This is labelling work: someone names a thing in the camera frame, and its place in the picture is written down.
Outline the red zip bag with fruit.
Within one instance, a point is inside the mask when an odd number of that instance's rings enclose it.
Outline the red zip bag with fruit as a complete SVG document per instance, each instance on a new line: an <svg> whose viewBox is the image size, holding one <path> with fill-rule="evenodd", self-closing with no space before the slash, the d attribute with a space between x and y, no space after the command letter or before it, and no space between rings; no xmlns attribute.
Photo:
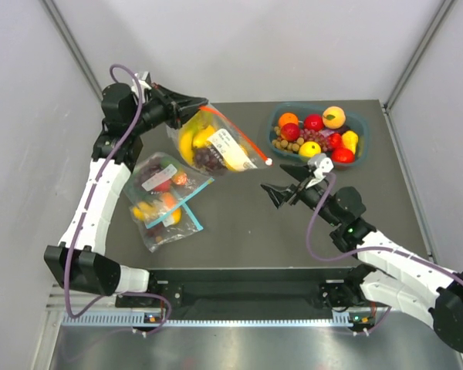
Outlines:
<svg viewBox="0 0 463 370"><path fill-rule="evenodd" d="M181 128L168 127L167 134L188 166L212 177L272 165L272 159L211 104L200 107Z"/></svg>

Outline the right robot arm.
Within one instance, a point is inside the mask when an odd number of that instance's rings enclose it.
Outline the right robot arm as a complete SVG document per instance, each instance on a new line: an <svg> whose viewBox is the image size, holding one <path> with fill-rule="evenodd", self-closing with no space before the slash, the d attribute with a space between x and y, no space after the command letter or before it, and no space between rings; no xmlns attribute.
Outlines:
<svg viewBox="0 0 463 370"><path fill-rule="evenodd" d="M261 185L275 207L305 204L313 210L312 219L322 218L334 228L330 238L340 251L336 259L354 257L366 270L346 283L346 299L355 305L368 300L395 308L426 324L463 354L463 271L411 253L365 221L359 191L352 186L334 191L336 176L329 166L281 168L297 182L287 187Z"/></svg>

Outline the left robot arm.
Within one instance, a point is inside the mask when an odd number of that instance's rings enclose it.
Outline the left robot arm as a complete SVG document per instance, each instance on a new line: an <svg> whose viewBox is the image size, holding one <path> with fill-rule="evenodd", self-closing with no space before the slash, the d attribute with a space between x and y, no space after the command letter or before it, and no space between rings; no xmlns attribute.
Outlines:
<svg viewBox="0 0 463 370"><path fill-rule="evenodd" d="M166 124L180 129L204 97L171 91L156 83L137 88L115 82L102 92L102 131L93 145L90 171L72 220L56 245L47 246L44 261L58 285L102 296L133 292L152 305L160 288L147 270L127 267L105 256L106 236L122 190L143 144L141 135Z"/></svg>

